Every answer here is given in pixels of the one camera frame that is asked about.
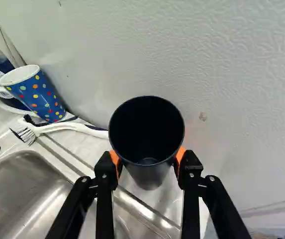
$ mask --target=textured wall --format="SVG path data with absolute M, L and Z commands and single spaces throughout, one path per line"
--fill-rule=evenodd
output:
M 0 0 L 0 24 L 74 113 L 165 97 L 240 209 L 285 200 L 285 0 Z

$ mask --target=polka dot mug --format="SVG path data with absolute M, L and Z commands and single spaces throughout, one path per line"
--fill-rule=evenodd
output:
M 37 65 L 21 66 L 6 73 L 0 78 L 0 85 L 5 87 L 0 87 L 0 92 L 10 92 L 46 121 L 57 122 L 66 114 L 56 91 Z

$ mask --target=black cup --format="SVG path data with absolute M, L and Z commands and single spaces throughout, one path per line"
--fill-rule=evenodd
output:
M 113 113 L 109 140 L 136 184 L 159 187 L 182 144 L 184 121 L 169 101 L 156 96 L 132 98 Z

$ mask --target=white mug handle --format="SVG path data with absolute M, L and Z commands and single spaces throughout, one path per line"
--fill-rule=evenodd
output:
M 3 87 L 0 87 L 0 92 L 8 93 L 8 91 L 6 89 L 4 89 Z M 30 115 L 33 117 L 39 117 L 37 114 L 35 114 L 32 111 L 19 110 L 17 108 L 13 108 L 11 106 L 4 104 L 2 101 L 0 101 L 0 108 L 2 108 L 5 111 L 9 111 L 9 112 L 20 114 L 20 115 Z

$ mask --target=sink basin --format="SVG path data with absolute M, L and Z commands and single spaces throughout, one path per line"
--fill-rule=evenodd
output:
M 0 239 L 45 238 L 72 188 L 34 151 L 0 161 Z
M 33 150 L 13 152 L 0 160 L 0 239 L 43 239 L 46 237 L 72 184 Z M 135 200 L 123 195 L 127 203 Z M 146 208 L 141 213 L 114 198 L 116 239 L 170 239 L 155 223 L 163 222 Z M 87 212 L 79 239 L 95 239 L 96 201 Z

